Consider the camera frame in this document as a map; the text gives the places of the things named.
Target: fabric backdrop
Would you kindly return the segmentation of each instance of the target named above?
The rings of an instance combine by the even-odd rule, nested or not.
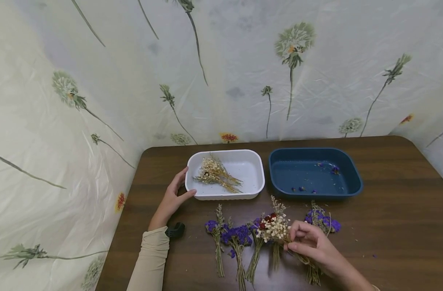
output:
[[[0,290],[93,290],[149,147],[387,134],[443,176],[443,0],[0,0]]]

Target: orange flower print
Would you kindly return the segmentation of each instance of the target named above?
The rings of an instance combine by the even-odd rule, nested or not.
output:
[[[414,115],[413,115],[412,113],[409,114],[407,117],[405,117],[405,119],[403,119],[403,120],[401,121],[400,124],[404,124],[404,123],[406,123],[406,122],[409,122],[410,120],[412,120],[413,117],[414,117]]]
[[[237,135],[234,135],[232,133],[229,132],[221,132],[220,133],[220,137],[223,140],[224,143],[234,143],[235,141],[237,141],[239,138],[237,137]]]
[[[126,202],[126,197],[124,197],[124,193],[121,192],[118,195],[118,199],[116,199],[116,203],[115,203],[115,213],[120,212],[121,210],[123,210],[124,207],[124,203]]]

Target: white plastic tray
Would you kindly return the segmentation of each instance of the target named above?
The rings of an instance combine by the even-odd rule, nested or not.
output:
[[[202,159],[210,157],[210,153],[218,157],[228,173],[242,180],[238,189],[242,193],[230,193],[218,184],[203,184],[194,180],[199,175]],[[265,186],[262,159],[253,150],[217,150],[199,152],[191,156],[187,162],[189,170],[186,174],[185,186],[187,190],[196,189],[195,197],[199,200],[233,200],[255,198]]]

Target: blue plastic tray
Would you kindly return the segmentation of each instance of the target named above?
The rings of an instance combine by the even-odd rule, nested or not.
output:
[[[269,166],[275,194],[285,198],[340,200],[363,189],[351,157],[337,148],[279,148]]]

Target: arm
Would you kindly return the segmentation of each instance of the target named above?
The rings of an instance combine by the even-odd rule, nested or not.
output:
[[[163,200],[149,224],[149,230],[142,235],[141,252],[129,280],[127,291],[160,291],[163,286],[164,265],[170,248],[170,239],[164,233],[169,218],[196,190],[178,196],[178,189],[184,182],[185,168],[179,172],[166,189]]]
[[[326,275],[336,279],[346,290],[379,291],[341,255],[320,228],[296,220],[291,226],[290,236],[292,242],[285,245],[285,250],[312,258]]]

